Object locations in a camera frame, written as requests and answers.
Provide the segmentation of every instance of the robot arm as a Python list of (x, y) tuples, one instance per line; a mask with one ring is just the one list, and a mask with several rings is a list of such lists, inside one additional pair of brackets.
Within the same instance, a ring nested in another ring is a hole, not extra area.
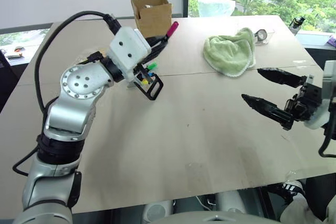
[[(23, 192), (24, 211), (14, 224), (72, 223), (71, 208), (80, 193), (81, 173), (77, 171), (80, 153), (97, 101), (114, 82), (123, 79), (134, 82), (147, 97), (155, 100), (163, 83), (155, 74), (153, 80), (142, 64), (158, 56), (177, 26), (175, 23), (168, 37), (151, 38), (153, 54), (137, 29), (118, 28), (106, 57), (96, 52), (83, 64), (72, 66), (61, 75), (59, 97), (47, 105), (43, 131), (37, 137), (37, 154)], [(148, 91), (141, 87), (140, 79), (152, 84)], [(159, 88), (151, 96), (148, 92), (157, 83)]]
[(302, 86), (297, 94), (289, 99), (285, 109), (279, 109), (275, 104), (262, 98), (241, 96), (247, 104), (260, 114), (281, 124), (285, 130), (290, 130), (294, 121), (303, 121), (310, 129), (324, 128), (325, 139), (319, 149), (322, 157), (336, 157), (325, 154), (330, 140), (336, 139), (336, 61), (327, 61), (323, 73), (322, 88), (312, 84), (313, 76), (296, 76), (277, 68), (258, 69), (258, 73), (266, 79), (289, 85), (293, 88)]

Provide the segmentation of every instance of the light green cloth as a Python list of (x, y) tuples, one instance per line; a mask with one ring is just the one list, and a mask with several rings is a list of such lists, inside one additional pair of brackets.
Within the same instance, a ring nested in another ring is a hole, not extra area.
[(235, 36), (211, 36), (204, 42), (203, 56), (218, 72), (229, 76), (241, 76), (255, 65), (254, 34), (249, 28), (241, 29)]

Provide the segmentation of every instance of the white table surface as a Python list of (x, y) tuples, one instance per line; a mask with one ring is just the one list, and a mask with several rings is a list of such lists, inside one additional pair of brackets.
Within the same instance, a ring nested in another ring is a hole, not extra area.
[[(177, 19), (180, 27), (157, 60), (164, 87), (156, 101), (120, 82), (97, 103), (82, 152), (81, 196), (74, 212), (95, 211), (219, 191), (261, 186), (336, 171), (321, 158), (323, 130), (295, 123), (291, 131), (252, 110), (242, 93), (280, 108), (298, 89), (267, 81), (256, 70), (237, 79), (210, 68), (204, 39), (248, 24), (269, 24), (275, 34), (258, 46), (258, 67), (281, 67), (298, 75), (322, 70), (277, 16)], [(133, 24), (133, 20), (121, 22)], [(112, 36), (100, 21), (78, 21), (57, 37), (41, 66), (44, 100), (59, 92), (59, 76), (75, 58), (106, 47)], [(36, 144), (41, 114), (29, 64), (0, 114), (0, 218), (21, 210), (25, 177), (11, 166)], [(336, 152), (333, 144), (328, 152)]]

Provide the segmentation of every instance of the black chair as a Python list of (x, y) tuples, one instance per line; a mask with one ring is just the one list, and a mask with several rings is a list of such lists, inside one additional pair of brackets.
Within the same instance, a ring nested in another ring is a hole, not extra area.
[(10, 94), (15, 89), (18, 81), (18, 76), (14, 73), (0, 50), (0, 112), (5, 106)]

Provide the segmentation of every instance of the cardboard box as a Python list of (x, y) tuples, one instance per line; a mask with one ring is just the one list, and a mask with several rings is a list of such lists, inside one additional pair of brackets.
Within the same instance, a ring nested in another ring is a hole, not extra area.
[(135, 23), (145, 38), (165, 35), (172, 24), (168, 0), (131, 0)]

